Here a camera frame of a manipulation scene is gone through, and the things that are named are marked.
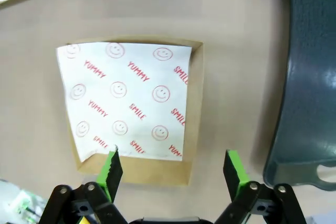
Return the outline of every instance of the beige table surface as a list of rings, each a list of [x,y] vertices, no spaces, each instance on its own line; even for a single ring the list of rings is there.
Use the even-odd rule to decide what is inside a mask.
[[[24,0],[4,6],[0,177],[44,197],[58,184],[80,185],[84,176],[71,155],[55,48],[131,34],[204,42],[201,139],[188,187],[122,184],[116,204],[129,221],[195,215],[213,221],[229,203],[225,149],[237,149],[251,178],[261,182],[286,71],[288,0]],[[336,207],[336,193],[312,186],[296,193],[307,216]]]

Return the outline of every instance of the black robotic bracket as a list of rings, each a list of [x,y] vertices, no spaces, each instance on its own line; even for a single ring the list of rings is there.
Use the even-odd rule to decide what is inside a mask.
[[[251,215],[262,215],[267,224],[307,224],[290,185],[280,184],[271,189],[264,184],[250,181],[236,191],[239,179],[233,172],[232,162],[227,160],[228,155],[223,170],[232,203],[214,224],[246,223]],[[39,224],[77,224],[83,216],[91,214],[95,214],[101,224],[128,224],[113,202],[109,200],[103,188],[95,182],[81,185],[75,190],[66,185],[55,187]],[[130,224],[212,224],[212,222],[200,218],[143,218]]]

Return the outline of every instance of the dark blue tray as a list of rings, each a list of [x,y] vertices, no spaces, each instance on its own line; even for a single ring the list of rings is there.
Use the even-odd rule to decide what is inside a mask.
[[[285,89],[265,183],[336,190],[317,167],[336,166],[336,0],[290,0]]]

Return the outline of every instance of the screw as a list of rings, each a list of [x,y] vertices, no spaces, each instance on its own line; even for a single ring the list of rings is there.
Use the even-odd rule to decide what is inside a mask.
[[[67,192],[67,189],[65,187],[62,187],[60,192],[61,192],[61,194],[65,194]]]
[[[257,190],[257,189],[258,189],[258,185],[257,185],[256,183],[251,183],[251,184],[250,184],[250,188],[251,188],[252,190]]]
[[[281,193],[285,193],[286,192],[286,189],[284,186],[279,186],[278,190],[281,192]]]
[[[91,184],[91,185],[88,186],[89,191],[92,191],[94,188],[95,188],[95,187],[94,187],[93,184]]]

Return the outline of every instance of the red text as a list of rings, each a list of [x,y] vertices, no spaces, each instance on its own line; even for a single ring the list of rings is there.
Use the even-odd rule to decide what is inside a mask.
[[[131,70],[133,70],[133,72],[136,73],[137,76],[140,77],[140,79],[142,80],[142,82],[145,82],[145,81],[147,81],[147,80],[150,79],[139,67],[137,67],[134,64],[134,62],[130,61],[130,63],[128,64],[128,66],[130,67]]]
[[[188,74],[185,73],[184,71],[182,71],[182,68],[181,67],[176,67],[174,69],[174,72],[177,73],[181,80],[185,83],[185,84],[188,84]]]
[[[136,141],[132,141],[131,143],[130,143],[133,147],[134,147],[134,149],[138,152],[138,153],[145,153],[145,151],[141,148],[141,146],[139,145],[139,144],[137,144],[136,143]]]
[[[99,107],[95,102],[91,101],[89,102],[89,106],[93,108],[94,110],[97,110],[98,113],[100,113],[103,117],[107,116],[108,114],[103,110],[101,107]]]
[[[93,139],[95,142],[98,142],[101,146],[103,146],[104,149],[106,149],[109,145],[105,143],[100,137],[95,136]]]
[[[170,150],[174,155],[178,157],[182,156],[182,154],[176,149],[174,145],[171,145],[168,150]]]
[[[143,120],[143,119],[146,117],[146,115],[144,115],[143,112],[142,112],[139,108],[137,108],[137,106],[135,106],[134,103],[132,103],[132,104],[130,105],[130,109],[131,109],[132,111],[134,111],[135,114],[136,114],[141,120]]]
[[[85,60],[84,66],[86,66],[89,70],[92,70],[93,73],[97,74],[100,78],[106,76],[106,74],[104,74],[103,71],[101,71],[99,68],[97,68],[88,60]]]
[[[178,109],[173,109],[171,112],[174,116],[176,116],[176,119],[182,124],[182,126],[184,126],[185,124],[185,117],[184,115],[182,115]]]

